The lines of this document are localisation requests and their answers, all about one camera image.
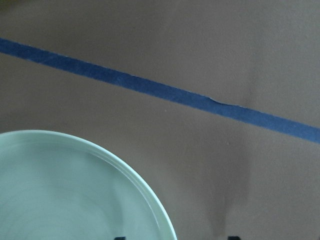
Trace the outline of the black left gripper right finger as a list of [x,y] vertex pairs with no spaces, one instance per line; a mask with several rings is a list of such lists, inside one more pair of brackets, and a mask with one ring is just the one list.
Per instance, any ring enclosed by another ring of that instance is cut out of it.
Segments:
[[227,240],[241,240],[239,236],[228,236]]

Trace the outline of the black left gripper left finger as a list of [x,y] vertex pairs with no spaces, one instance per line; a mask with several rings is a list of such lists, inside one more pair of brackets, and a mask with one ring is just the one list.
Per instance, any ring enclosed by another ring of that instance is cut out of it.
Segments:
[[118,237],[115,237],[114,240],[126,240],[126,237],[125,236],[118,236]]

